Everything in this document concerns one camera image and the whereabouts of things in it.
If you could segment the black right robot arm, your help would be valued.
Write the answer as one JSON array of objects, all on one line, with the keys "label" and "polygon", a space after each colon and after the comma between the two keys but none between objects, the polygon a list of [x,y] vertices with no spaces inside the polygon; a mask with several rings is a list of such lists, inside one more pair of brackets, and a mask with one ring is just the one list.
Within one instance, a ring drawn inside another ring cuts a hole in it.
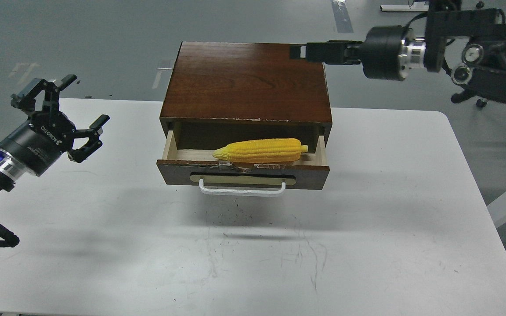
[{"label": "black right robot arm", "polygon": [[476,106],[488,101],[506,104],[506,16],[498,8],[463,10],[459,0],[430,0],[423,36],[411,22],[376,26],[364,41],[330,40],[291,44],[291,59],[328,65],[362,65],[369,79],[403,81],[410,69],[444,71],[462,92],[451,96],[458,104],[476,97]]}]

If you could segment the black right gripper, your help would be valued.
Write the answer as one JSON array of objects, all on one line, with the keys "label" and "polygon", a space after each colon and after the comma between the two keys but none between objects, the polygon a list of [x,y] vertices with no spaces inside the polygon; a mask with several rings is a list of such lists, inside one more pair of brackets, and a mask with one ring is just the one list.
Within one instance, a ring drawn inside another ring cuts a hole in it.
[{"label": "black right gripper", "polygon": [[364,41],[327,41],[289,45],[289,58],[328,65],[363,66],[366,78],[404,81],[399,54],[406,28],[401,25],[371,28]]}]

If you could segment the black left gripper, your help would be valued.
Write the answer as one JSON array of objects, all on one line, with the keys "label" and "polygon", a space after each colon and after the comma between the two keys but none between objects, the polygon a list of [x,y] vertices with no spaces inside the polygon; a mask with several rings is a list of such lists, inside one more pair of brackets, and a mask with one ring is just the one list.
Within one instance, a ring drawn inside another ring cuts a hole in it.
[{"label": "black left gripper", "polygon": [[[18,160],[28,172],[40,176],[68,151],[70,161],[81,163],[101,146],[102,127],[110,116],[100,115],[88,129],[76,129],[65,114],[59,113],[60,93],[71,85],[77,76],[66,75],[58,84],[45,79],[34,78],[18,94],[12,94],[11,106],[24,114],[33,115],[0,142],[0,148]],[[44,93],[41,113],[34,115],[36,97]],[[50,122],[50,114],[58,115]],[[85,145],[72,149],[74,139],[87,138]]]}]

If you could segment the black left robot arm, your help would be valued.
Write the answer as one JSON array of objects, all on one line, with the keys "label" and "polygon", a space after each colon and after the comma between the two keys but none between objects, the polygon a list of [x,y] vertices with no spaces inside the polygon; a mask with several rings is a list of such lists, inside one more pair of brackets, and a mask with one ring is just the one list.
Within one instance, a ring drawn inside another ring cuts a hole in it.
[{"label": "black left robot arm", "polygon": [[[63,154],[81,163],[102,146],[100,135],[108,115],[100,115],[87,129],[78,129],[60,111],[60,93],[76,79],[74,74],[59,83],[35,78],[11,96],[12,107],[24,112],[27,120],[0,142],[0,192],[11,191],[23,174],[44,174]],[[19,242],[14,232],[0,224],[0,248],[13,248]]]}]

